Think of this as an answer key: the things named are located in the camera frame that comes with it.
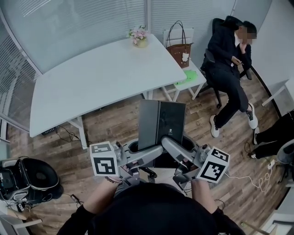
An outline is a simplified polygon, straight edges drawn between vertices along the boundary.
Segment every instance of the bag handle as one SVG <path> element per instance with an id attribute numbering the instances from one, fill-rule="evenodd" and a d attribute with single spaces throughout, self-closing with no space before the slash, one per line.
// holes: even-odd
<path id="1" fill-rule="evenodd" d="M 166 45 L 165 45 L 165 47 L 167 47 L 167 42 L 168 42 L 168 41 L 170 42 L 170 33 L 171 33 L 171 31 L 173 30 L 173 28 L 174 28 L 174 26 L 175 26 L 176 24 L 180 25 L 181 28 L 182 28 L 182 44 L 184 44 L 184 39 L 185 39 L 185 51 L 187 52 L 187 48 L 186 48 L 186 44 L 187 44 L 187 42 L 186 42 L 186 35 L 185 35 L 185 31 L 184 31 L 183 23 L 182 23 L 182 21 L 180 21 L 180 20 L 176 21 L 176 22 L 173 24 L 173 26 L 170 27 L 170 31 L 169 31 L 169 35 L 168 35 L 168 37 L 167 37 L 167 39 L 166 39 Z"/>

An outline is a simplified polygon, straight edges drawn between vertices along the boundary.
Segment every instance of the black suit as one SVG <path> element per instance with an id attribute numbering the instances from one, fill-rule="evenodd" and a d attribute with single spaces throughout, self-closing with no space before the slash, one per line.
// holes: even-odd
<path id="1" fill-rule="evenodd" d="M 234 30 L 219 26 L 212 35 L 208 49 L 215 58 L 215 63 L 209 68 L 212 82 L 215 87 L 227 93 L 228 104 L 215 117 L 215 125 L 221 128 L 232 116 L 240 110 L 245 112 L 248 109 L 248 98 L 240 84 L 240 73 L 237 65 L 232 66 L 232 56 L 241 60 L 244 70 L 251 66 L 251 46 L 247 45 L 245 54 L 241 53 L 239 45 L 235 46 Z"/>

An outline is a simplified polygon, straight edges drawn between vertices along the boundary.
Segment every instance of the window blinds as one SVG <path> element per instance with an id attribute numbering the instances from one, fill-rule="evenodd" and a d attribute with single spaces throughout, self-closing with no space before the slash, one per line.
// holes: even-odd
<path id="1" fill-rule="evenodd" d="M 163 31 L 177 20 L 183 22 L 184 28 L 194 28 L 191 58 L 200 67 L 212 35 L 212 20 L 225 19 L 234 3 L 235 0 L 152 0 L 151 32 L 162 42 Z"/>
<path id="2" fill-rule="evenodd" d="M 0 6 L 42 73 L 145 25 L 145 0 L 2 0 Z"/>
<path id="3" fill-rule="evenodd" d="M 0 21 L 0 112 L 27 128 L 36 78 Z"/>

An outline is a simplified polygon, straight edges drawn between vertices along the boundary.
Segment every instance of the black hair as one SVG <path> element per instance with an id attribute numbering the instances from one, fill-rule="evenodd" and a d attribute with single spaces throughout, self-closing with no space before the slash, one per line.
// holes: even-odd
<path id="1" fill-rule="evenodd" d="M 253 23 L 250 23 L 249 21 L 244 21 L 243 26 L 247 28 L 247 33 L 250 34 L 257 34 L 257 29 Z"/>

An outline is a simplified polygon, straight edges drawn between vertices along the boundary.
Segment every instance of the black office chair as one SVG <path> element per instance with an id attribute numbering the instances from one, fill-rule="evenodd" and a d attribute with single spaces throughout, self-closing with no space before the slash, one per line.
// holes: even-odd
<path id="1" fill-rule="evenodd" d="M 212 21 L 212 34 L 215 33 L 215 29 L 220 25 L 231 28 L 233 30 L 237 30 L 239 28 L 239 26 L 242 25 L 242 21 L 240 21 L 239 19 L 232 17 L 232 16 L 227 16 L 225 20 L 215 18 Z M 219 93 L 218 89 L 215 88 L 215 86 L 212 82 L 212 79 L 211 79 L 211 75 L 209 73 L 209 65 L 212 63 L 215 63 L 215 58 L 214 58 L 213 54 L 208 49 L 206 49 L 205 54 L 204 54 L 204 61 L 201 66 L 201 70 L 205 72 L 206 81 L 207 81 L 208 86 L 212 87 L 214 89 L 216 98 L 219 102 L 217 104 L 217 108 L 220 108 L 222 106 L 220 93 Z M 252 80 L 252 77 L 251 77 L 249 70 L 244 70 L 240 74 L 240 77 L 243 77 L 244 75 L 246 75 L 249 80 Z"/>

